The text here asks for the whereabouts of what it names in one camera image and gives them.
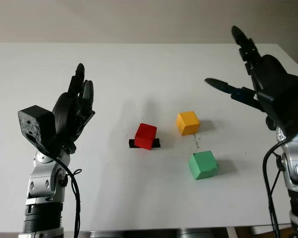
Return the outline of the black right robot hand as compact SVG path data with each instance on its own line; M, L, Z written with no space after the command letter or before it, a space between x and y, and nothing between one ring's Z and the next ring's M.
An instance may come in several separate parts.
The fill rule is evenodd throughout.
M236 44L239 45L239 53L245 62L248 75L251 76L253 89L246 87L236 88L215 78L206 78L205 82L229 94L233 100L264 112L265 110L261 106L260 101L256 100L254 96L272 83L277 76L287 74L287 72L274 56L261 56L253 40L248 38L240 28L235 25L232 26L231 33Z

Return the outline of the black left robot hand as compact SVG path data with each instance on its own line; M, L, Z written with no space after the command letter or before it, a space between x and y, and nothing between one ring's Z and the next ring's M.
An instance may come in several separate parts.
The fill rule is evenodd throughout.
M70 154L76 151L75 141L95 115L92 109L93 82L85 80L84 76L84 65L79 63L68 90L61 94L52 110L55 116L57 138Z

